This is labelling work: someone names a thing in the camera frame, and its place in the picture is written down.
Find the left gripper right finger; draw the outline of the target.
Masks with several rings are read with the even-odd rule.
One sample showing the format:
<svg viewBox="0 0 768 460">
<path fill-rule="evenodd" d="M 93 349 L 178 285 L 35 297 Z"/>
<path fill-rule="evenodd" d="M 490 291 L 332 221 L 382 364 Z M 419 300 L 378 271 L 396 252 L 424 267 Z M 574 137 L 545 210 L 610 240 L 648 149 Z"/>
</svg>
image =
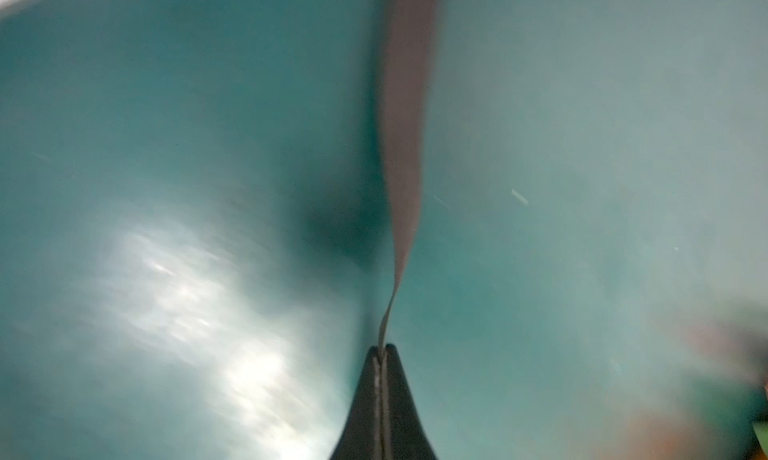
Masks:
<svg viewBox="0 0 768 460">
<path fill-rule="evenodd" d="M 422 427 L 399 352 L 387 344 L 381 361 L 383 459 L 437 460 Z"/>
</svg>

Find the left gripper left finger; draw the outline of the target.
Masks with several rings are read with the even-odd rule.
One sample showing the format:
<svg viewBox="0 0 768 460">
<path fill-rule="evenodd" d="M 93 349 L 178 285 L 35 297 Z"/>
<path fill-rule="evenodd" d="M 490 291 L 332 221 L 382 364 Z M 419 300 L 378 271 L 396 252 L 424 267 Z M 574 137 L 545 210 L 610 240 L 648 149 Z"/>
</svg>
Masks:
<svg viewBox="0 0 768 460">
<path fill-rule="evenodd" d="M 381 460 L 381 410 L 381 366 L 378 349 L 371 347 L 330 460 Z"/>
</svg>

